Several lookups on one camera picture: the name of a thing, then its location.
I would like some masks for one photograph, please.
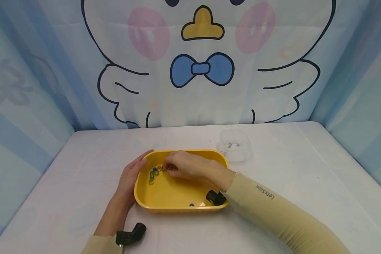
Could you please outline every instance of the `pink cheek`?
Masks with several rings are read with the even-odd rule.
[[[161,14],[150,8],[135,8],[130,13],[128,35],[135,50],[150,60],[161,59],[168,50],[169,29],[167,23]]]
[[[236,29],[237,47],[243,53],[257,52],[269,39],[275,26],[275,13],[266,2],[253,5],[241,17]]]

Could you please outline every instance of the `beige sleeve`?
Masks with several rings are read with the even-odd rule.
[[[116,244],[116,235],[114,236],[96,236],[89,237],[88,242],[83,248],[81,254],[122,254],[123,248]]]
[[[242,174],[223,193],[235,211],[284,242],[295,254],[350,254],[326,225]]]

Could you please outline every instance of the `clear plastic container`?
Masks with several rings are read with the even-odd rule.
[[[226,157],[229,163],[242,162],[251,155],[251,143],[247,134],[238,129],[228,129],[220,133],[217,150]]]

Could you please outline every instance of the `cartoon wing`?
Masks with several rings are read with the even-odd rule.
[[[319,67],[305,59],[283,69],[257,72],[247,91],[240,123],[273,122],[292,115],[299,109],[298,97],[319,76]]]
[[[113,112],[116,120],[140,128],[160,125],[157,96],[153,91],[158,88],[151,86],[150,75],[108,64],[99,75],[97,89],[103,99],[116,105]]]

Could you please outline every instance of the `light blue backdrop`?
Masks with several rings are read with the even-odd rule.
[[[282,121],[307,120],[333,73],[312,120],[381,184],[381,1],[367,3],[337,1],[335,37],[307,56],[321,77]],[[98,93],[106,64],[80,0],[0,0],[0,234],[74,130],[135,127]]]
[[[311,120],[381,185],[381,1],[364,15]]]

